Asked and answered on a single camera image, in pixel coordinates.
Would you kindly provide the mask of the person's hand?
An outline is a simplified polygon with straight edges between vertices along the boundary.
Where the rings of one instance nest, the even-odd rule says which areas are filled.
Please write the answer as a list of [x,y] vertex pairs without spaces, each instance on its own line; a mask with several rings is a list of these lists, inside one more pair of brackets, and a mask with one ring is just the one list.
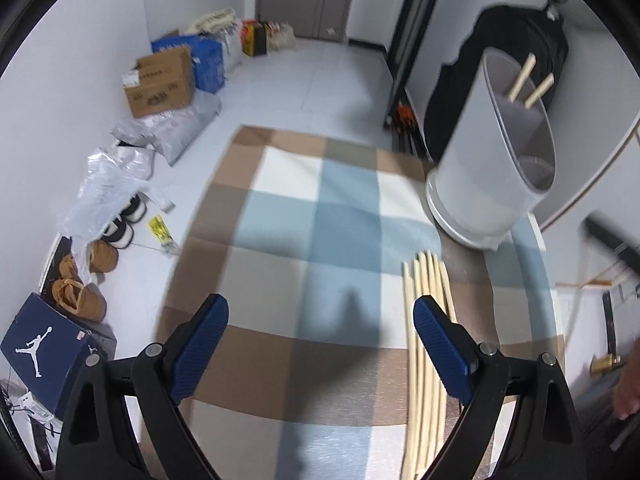
[[638,354],[629,358],[614,390],[614,413],[619,420],[637,414],[640,406],[640,362]]

